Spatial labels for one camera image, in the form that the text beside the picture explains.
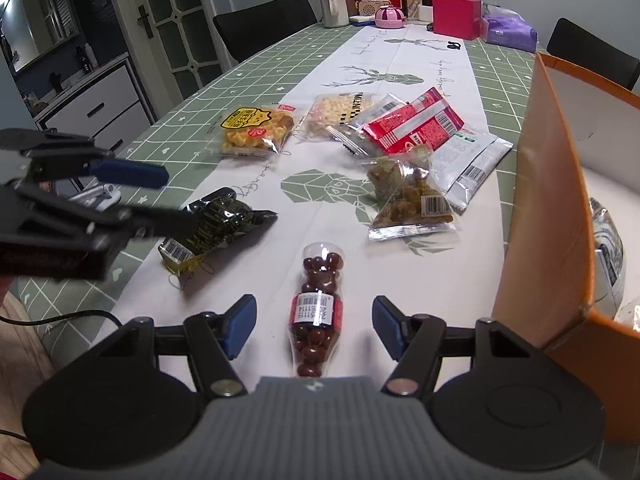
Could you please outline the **black foil snack packet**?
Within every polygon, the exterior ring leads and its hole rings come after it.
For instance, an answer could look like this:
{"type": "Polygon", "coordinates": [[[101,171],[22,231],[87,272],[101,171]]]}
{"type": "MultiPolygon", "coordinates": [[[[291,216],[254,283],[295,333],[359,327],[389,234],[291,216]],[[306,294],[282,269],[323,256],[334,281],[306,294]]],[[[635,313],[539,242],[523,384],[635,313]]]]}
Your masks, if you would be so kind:
{"type": "Polygon", "coordinates": [[[254,209],[239,200],[232,188],[218,188],[192,200],[181,211],[195,220],[194,228],[166,237],[157,247],[165,268],[177,276],[193,271],[214,250],[268,230],[278,220],[276,212],[254,209]]]}

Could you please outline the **chocolate balls clear tube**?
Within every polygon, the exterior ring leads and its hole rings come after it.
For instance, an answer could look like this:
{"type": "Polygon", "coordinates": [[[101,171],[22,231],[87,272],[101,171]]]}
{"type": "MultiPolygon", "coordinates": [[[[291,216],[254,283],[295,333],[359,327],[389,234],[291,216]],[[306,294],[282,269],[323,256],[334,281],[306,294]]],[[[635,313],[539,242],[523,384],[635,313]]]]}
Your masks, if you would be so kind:
{"type": "Polygon", "coordinates": [[[341,248],[332,243],[312,243],[303,251],[302,277],[288,318],[297,377],[322,377],[331,361],[343,325],[344,264],[341,248]]]}

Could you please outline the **brown dried snack bag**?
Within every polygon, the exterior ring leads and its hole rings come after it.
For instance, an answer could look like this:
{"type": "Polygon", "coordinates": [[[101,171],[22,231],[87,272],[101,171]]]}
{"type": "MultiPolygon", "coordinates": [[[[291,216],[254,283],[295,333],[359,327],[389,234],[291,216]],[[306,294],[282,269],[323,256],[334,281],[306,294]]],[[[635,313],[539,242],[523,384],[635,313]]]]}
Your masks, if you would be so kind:
{"type": "Polygon", "coordinates": [[[432,159],[433,151],[419,145],[361,163],[378,205],[370,240],[386,242],[457,229],[454,211],[432,177],[432,159]]]}

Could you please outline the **yellow waffle snack bag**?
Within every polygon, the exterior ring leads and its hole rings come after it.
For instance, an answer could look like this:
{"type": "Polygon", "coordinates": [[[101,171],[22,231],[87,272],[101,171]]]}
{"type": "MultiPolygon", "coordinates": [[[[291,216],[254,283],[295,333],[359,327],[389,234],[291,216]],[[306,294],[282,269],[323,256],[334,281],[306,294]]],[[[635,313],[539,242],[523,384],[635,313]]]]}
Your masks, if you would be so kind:
{"type": "Polygon", "coordinates": [[[220,123],[221,153],[228,156],[279,154],[298,124],[295,107],[243,105],[220,123]]]}

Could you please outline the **white silver sachet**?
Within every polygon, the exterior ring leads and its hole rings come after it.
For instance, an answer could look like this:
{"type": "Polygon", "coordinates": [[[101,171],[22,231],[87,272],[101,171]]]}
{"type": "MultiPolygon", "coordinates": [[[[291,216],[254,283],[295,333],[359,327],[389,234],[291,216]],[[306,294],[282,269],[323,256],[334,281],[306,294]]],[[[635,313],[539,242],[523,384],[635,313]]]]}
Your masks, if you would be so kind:
{"type": "Polygon", "coordinates": [[[450,206],[463,214],[513,144],[492,133],[462,128],[433,155],[432,173],[450,206]]]}

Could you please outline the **red snack packet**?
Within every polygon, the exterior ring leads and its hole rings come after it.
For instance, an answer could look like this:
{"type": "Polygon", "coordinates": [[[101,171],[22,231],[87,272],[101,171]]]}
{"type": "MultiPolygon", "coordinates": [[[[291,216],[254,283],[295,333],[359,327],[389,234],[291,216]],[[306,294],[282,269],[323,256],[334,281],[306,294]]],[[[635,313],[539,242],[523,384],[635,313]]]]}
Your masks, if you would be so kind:
{"type": "Polygon", "coordinates": [[[463,126],[462,118],[432,87],[397,110],[368,122],[363,131],[390,155],[408,152],[419,145],[436,151],[463,126]]]}

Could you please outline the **puffed rice snack bag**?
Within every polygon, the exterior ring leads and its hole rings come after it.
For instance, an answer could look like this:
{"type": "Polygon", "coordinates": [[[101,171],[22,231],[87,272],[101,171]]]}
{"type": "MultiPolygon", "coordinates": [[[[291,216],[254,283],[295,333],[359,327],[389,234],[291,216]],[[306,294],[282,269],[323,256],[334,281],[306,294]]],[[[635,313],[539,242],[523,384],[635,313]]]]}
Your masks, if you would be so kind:
{"type": "Polygon", "coordinates": [[[300,134],[306,140],[326,138],[326,128],[347,124],[378,100],[378,95],[368,92],[320,94],[308,110],[300,134]]]}

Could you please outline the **orange cardboard box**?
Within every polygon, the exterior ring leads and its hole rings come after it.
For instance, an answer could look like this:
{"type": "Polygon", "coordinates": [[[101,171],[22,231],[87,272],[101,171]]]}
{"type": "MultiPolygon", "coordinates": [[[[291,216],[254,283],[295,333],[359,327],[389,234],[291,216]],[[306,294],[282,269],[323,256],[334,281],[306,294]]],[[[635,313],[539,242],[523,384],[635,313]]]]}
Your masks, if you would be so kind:
{"type": "Polygon", "coordinates": [[[492,314],[600,396],[605,439],[639,440],[639,334],[597,298],[590,200],[623,242],[623,294],[639,293],[639,99],[538,54],[518,157],[508,248],[492,314]]]}

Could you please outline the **glass panel door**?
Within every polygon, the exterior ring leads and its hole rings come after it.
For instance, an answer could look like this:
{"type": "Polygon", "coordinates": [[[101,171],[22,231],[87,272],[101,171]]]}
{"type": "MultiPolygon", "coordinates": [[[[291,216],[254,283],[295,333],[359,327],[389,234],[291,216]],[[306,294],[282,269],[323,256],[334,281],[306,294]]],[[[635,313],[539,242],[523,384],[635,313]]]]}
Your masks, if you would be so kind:
{"type": "Polygon", "coordinates": [[[134,67],[158,116],[226,72],[213,0],[113,0],[134,67]]]}

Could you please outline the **black chair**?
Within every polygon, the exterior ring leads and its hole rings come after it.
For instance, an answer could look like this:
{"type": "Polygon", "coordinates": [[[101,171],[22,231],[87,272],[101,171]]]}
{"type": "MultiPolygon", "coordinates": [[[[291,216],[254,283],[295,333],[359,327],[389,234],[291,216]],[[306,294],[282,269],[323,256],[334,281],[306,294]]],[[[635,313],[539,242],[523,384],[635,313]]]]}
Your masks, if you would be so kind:
{"type": "Polygon", "coordinates": [[[556,22],[547,51],[627,90],[632,90],[639,79],[638,58],[613,47],[567,18],[559,18],[556,22]]]}
{"type": "Polygon", "coordinates": [[[236,62],[317,23],[308,0],[271,0],[230,13],[217,14],[213,23],[236,62]]]}

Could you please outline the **white sachet in box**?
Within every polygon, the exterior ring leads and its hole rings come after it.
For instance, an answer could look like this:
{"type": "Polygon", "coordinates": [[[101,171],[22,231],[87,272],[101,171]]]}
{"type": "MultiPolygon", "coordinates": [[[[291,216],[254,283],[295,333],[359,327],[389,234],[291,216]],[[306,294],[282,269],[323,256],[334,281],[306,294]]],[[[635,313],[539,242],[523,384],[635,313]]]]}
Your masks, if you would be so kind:
{"type": "Polygon", "coordinates": [[[620,233],[605,208],[593,197],[589,199],[594,237],[596,292],[594,306],[607,318],[615,318],[623,301],[626,278],[626,255],[620,233]]]}

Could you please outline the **small woven radio box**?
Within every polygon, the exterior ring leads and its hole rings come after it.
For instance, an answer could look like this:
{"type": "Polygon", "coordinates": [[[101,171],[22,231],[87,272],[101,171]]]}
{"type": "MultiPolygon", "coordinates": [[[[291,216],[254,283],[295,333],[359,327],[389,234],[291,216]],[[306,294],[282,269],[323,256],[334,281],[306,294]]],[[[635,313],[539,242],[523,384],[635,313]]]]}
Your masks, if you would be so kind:
{"type": "Polygon", "coordinates": [[[360,0],[358,13],[360,16],[375,16],[378,9],[383,6],[390,6],[390,2],[388,0],[360,0]]]}

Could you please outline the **pink round gadget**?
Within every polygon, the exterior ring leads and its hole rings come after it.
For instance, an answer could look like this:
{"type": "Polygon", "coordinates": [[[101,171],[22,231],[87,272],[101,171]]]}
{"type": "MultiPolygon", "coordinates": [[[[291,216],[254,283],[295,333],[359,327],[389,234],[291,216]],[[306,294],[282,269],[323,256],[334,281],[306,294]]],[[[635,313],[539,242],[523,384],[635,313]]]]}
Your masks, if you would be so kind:
{"type": "Polygon", "coordinates": [[[374,14],[374,24],[382,29],[400,29],[405,26],[405,14],[396,6],[381,6],[374,14]]]}

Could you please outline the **pink square box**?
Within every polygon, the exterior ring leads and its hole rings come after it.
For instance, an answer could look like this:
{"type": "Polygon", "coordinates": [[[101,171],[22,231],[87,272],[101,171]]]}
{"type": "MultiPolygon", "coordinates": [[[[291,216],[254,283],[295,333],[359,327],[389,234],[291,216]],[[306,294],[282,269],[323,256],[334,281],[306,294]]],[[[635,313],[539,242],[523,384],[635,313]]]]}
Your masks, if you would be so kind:
{"type": "Polygon", "coordinates": [[[480,36],[480,0],[432,0],[435,34],[474,40],[480,36]]]}

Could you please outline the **purple tissue pack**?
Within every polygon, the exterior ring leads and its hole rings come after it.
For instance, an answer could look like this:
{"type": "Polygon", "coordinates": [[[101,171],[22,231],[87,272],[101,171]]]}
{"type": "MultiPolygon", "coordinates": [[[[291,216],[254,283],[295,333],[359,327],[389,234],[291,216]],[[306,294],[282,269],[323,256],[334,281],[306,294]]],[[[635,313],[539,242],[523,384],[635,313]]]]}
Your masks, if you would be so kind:
{"type": "Polygon", "coordinates": [[[480,38],[486,44],[535,53],[538,34],[520,14],[502,6],[484,3],[480,38]]]}

